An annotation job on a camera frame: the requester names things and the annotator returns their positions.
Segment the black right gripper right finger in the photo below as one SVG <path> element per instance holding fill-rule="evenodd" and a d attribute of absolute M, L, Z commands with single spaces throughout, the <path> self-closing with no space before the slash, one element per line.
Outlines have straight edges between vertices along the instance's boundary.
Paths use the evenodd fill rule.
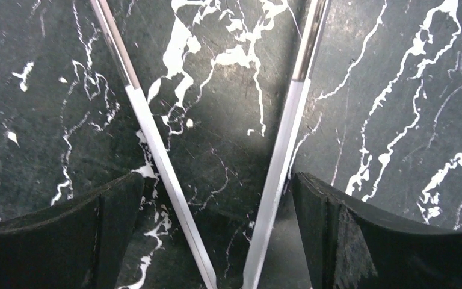
<path fill-rule="evenodd" d="M 309 173 L 292 180 L 313 288 L 462 288 L 462 231 L 415 222 Z"/>

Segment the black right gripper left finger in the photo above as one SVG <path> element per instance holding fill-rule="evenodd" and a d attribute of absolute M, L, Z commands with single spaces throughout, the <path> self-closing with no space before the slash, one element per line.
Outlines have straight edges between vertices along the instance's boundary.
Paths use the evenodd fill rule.
<path fill-rule="evenodd" d="M 144 178 L 131 172 L 0 222 L 0 288 L 114 288 L 143 190 Z"/>

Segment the metal tongs white handles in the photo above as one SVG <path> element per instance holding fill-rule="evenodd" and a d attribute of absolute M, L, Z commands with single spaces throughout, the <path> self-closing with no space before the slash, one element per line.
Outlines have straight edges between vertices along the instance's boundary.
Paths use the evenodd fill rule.
<path fill-rule="evenodd" d="M 318 42 L 325 24 L 329 1 L 311 1 L 298 48 L 292 79 L 289 85 L 282 117 L 271 157 L 265 185 L 257 212 L 244 271 L 243 288 L 257 288 L 270 242 L 280 197 L 288 175 L 298 129 L 311 84 L 310 70 L 315 61 Z M 179 180 L 155 124 L 148 101 L 138 81 L 116 22 L 106 1 L 92 1 L 91 7 L 101 26 L 103 36 L 125 84 L 141 131 L 147 140 L 157 170 L 164 182 L 175 213 L 208 288 L 217 287 L 217 277 L 202 242 L 193 215 L 181 189 Z"/>

